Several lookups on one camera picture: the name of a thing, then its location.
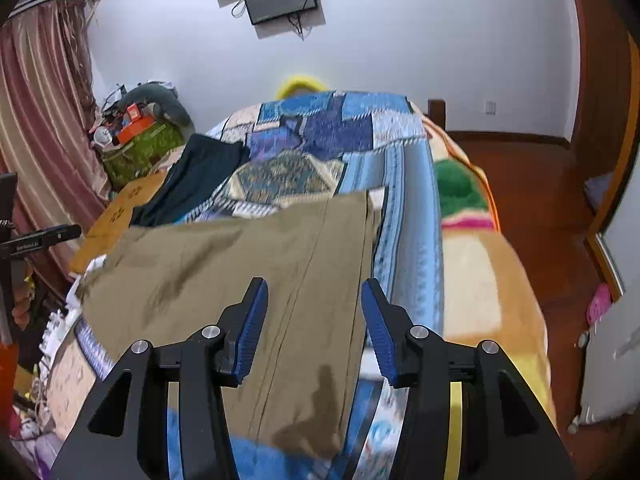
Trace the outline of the khaki pants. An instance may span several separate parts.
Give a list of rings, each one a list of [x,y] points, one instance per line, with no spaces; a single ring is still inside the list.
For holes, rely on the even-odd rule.
[[[257,219],[131,228],[81,278],[82,314],[111,359],[217,327],[231,434],[329,460],[352,411],[377,221],[369,193],[352,192]]]

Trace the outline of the wooden headboard panel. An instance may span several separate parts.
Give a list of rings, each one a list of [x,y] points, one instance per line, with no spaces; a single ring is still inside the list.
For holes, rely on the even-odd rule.
[[[106,207],[96,223],[84,237],[84,241],[72,260],[70,273],[83,274],[91,260],[108,254],[128,229],[134,207],[146,204],[160,189],[166,171],[129,182]]]

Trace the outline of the yellow orange fleece blanket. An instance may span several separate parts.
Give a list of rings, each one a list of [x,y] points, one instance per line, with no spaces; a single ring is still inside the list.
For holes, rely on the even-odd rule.
[[[532,285],[501,233],[482,168],[431,118],[421,115],[435,161],[444,254],[444,332],[457,344],[500,344],[552,422],[548,330]]]

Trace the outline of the striped pink curtain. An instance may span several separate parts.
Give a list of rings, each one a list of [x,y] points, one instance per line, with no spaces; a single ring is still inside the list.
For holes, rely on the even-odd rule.
[[[96,99],[86,1],[49,0],[1,27],[1,169],[17,175],[20,232],[89,229],[111,188],[89,140]]]

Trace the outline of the green patterned bag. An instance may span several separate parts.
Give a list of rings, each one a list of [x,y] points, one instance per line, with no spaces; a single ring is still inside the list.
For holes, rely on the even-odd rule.
[[[156,122],[151,117],[141,122],[144,129],[138,134],[100,155],[114,191],[145,177],[169,151],[184,143],[182,134],[170,122]]]

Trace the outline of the orange box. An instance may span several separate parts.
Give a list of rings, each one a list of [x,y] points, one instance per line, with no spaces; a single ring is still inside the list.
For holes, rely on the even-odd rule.
[[[143,114],[137,104],[130,104],[126,108],[126,115],[129,118],[129,122],[120,129],[116,136],[119,144],[126,144],[154,124],[154,117]]]

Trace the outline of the pink slipper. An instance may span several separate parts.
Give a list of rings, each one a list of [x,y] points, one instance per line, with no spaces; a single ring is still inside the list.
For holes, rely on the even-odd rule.
[[[612,298],[608,285],[601,283],[594,293],[586,311],[586,319],[589,325],[599,321],[611,307]]]

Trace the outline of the dark navy garment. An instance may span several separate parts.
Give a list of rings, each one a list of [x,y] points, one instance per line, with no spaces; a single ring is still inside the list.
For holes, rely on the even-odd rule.
[[[156,228],[179,221],[249,159],[250,150],[242,141],[227,143],[192,134],[157,192],[146,204],[134,207],[129,225]]]

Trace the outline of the grey plush toy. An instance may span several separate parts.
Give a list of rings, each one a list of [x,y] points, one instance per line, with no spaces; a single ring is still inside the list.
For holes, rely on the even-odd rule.
[[[187,127],[192,124],[191,117],[178,100],[177,93],[162,84],[148,82],[139,84],[136,88],[124,94],[115,104],[123,113],[132,104],[152,106],[152,115],[172,122],[178,127]]]

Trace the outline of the blue patchwork bedsheet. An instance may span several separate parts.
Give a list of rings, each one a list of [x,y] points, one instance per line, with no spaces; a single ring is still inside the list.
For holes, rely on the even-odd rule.
[[[421,115],[397,94],[341,91],[238,110],[204,136],[242,141],[250,159],[200,206],[164,226],[257,219],[338,194],[368,192],[378,214],[369,278],[378,280],[388,298],[404,306],[416,322],[441,328],[442,216],[435,161]],[[93,261],[86,273],[96,270],[108,254]],[[93,383],[117,360],[106,355],[82,314],[77,296],[81,278],[68,297],[77,322],[55,358],[48,387],[54,431],[60,438],[70,434]],[[392,469],[406,402],[405,391],[390,388],[376,374],[366,331],[341,451],[320,460],[232,434],[240,452],[240,475],[385,479]]]

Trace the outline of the brown wooden door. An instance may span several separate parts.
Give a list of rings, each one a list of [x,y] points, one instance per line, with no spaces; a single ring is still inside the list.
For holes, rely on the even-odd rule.
[[[611,181],[588,233],[602,233],[623,198],[639,151],[639,47],[620,0],[574,0],[579,87],[570,147],[586,180]]]

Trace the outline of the yellow plush item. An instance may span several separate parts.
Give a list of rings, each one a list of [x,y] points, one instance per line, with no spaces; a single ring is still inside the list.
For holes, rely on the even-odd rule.
[[[302,94],[328,91],[329,87],[317,78],[307,75],[294,75],[280,85],[276,99],[285,100]]]

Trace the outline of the wall power socket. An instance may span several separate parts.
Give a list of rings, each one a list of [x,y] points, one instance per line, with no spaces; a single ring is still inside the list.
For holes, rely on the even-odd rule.
[[[497,113],[497,103],[495,101],[486,101],[484,113],[486,115],[495,115]]]

